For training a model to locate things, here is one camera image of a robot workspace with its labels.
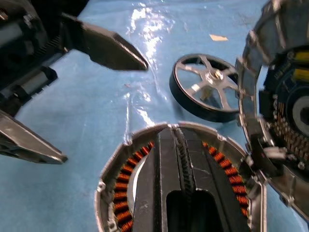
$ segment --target copper winding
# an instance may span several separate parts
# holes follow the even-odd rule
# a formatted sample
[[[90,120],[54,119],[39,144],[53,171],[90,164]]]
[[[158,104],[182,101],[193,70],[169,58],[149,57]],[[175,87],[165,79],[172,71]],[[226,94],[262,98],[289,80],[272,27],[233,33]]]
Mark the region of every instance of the copper winding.
[[[216,160],[217,163],[223,168],[225,174],[229,178],[229,181],[232,185],[232,189],[236,194],[236,199],[239,201],[241,205],[241,213],[248,217],[248,205],[249,199],[247,197],[247,189],[244,186],[243,179],[241,175],[239,175],[237,168],[233,167],[231,161],[226,159],[225,156],[221,152],[217,152],[217,149],[213,146],[208,146],[207,143],[203,142],[203,146],[208,149],[210,155]]]
[[[243,184],[243,180],[242,177],[240,175],[236,175],[236,176],[231,176],[229,178],[229,181],[231,183],[231,185],[240,185]]]
[[[234,193],[236,194],[247,194],[246,187],[243,185],[232,186]]]
[[[128,209],[128,208],[129,208],[129,205],[127,204],[127,201],[115,203],[115,206],[114,206],[115,211],[124,211],[125,209]]]
[[[129,232],[133,226],[133,221],[130,220],[121,226],[121,232]]]
[[[221,161],[219,164],[223,169],[226,169],[232,165],[231,161],[228,159]]]
[[[123,181],[123,182],[129,182],[130,176],[124,173],[120,173],[118,176],[118,180],[119,181]]]
[[[122,232],[130,232],[133,226],[132,215],[129,211],[127,199],[127,185],[134,167],[140,160],[149,154],[151,148],[154,147],[153,142],[149,142],[147,146],[143,146],[139,151],[136,151],[126,164],[120,170],[117,181],[114,186],[114,213],[117,218],[118,227]]]
[[[117,217],[118,223],[122,223],[123,221],[131,219],[132,215],[130,214],[129,211],[125,211],[123,213],[116,214],[116,217]]]
[[[136,161],[136,160],[133,159],[133,158],[128,158],[128,159],[127,159],[127,163],[128,163],[128,164],[131,164],[133,167],[135,167],[139,162]]]

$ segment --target metal wheel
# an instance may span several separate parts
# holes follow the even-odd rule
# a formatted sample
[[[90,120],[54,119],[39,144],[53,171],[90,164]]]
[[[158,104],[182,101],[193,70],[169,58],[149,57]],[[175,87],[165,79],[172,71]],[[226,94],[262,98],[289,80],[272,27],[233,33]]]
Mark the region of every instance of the metal wheel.
[[[188,64],[202,64],[206,66],[206,69],[200,70]],[[179,80],[179,70],[199,75],[201,82],[190,88],[184,88]],[[190,113],[208,121],[228,122],[236,118],[239,110],[231,108],[225,89],[230,88],[238,91],[237,79],[238,75],[234,66],[224,60],[205,54],[191,54],[180,58],[175,63],[169,87],[176,101]],[[212,94],[213,90],[217,90],[219,93],[221,108],[203,102]],[[202,91],[202,95],[200,100],[197,100],[195,95],[200,91]]]

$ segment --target plastic sheet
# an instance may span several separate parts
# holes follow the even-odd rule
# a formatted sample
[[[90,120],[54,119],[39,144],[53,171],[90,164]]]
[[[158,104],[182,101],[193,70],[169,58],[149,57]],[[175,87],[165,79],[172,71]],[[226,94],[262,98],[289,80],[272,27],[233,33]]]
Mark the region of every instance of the plastic sheet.
[[[264,3],[90,0],[80,19],[117,31],[147,58],[150,70],[111,71],[76,51],[53,65],[59,80],[17,118],[69,160],[52,166],[0,157],[0,231],[97,231],[94,191],[103,166],[120,142],[130,143],[133,131],[155,123],[202,123],[244,146],[235,121],[211,123],[182,109],[170,93],[169,77],[185,54],[211,54],[234,64]],[[308,231],[274,191],[267,216],[270,231]]]

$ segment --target yellow component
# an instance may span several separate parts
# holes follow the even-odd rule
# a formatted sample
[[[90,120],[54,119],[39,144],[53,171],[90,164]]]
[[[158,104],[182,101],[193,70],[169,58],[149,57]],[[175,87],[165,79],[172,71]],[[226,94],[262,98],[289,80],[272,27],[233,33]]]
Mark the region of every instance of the yellow component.
[[[309,61],[309,51],[297,52],[295,56],[296,61]]]
[[[309,82],[309,70],[295,69],[293,78],[295,80],[308,81]]]

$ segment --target paper scrap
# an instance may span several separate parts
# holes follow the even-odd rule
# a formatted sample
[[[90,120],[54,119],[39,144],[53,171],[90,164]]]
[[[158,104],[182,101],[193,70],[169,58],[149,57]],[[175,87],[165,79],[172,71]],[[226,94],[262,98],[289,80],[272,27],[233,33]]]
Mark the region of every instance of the paper scrap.
[[[228,41],[228,39],[225,36],[212,35],[212,34],[209,34],[209,36],[213,41]]]

